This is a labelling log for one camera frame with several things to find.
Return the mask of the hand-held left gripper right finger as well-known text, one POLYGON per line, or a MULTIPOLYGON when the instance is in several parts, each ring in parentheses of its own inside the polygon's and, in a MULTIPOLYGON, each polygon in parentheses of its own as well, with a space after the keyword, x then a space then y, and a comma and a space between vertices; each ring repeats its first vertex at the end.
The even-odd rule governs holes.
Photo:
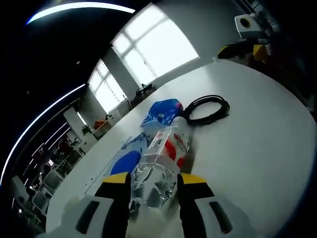
POLYGON ((256 238, 246 213, 230 201, 215 196, 200 176, 177 175, 180 219, 186 238, 256 238))

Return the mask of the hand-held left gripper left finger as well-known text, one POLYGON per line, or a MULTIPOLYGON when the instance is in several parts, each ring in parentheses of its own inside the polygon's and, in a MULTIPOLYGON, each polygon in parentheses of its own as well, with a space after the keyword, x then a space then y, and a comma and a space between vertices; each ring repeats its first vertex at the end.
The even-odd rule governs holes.
POLYGON ((124 238, 129 220, 130 173, 105 178, 95 195, 85 195, 66 207, 50 238, 124 238))

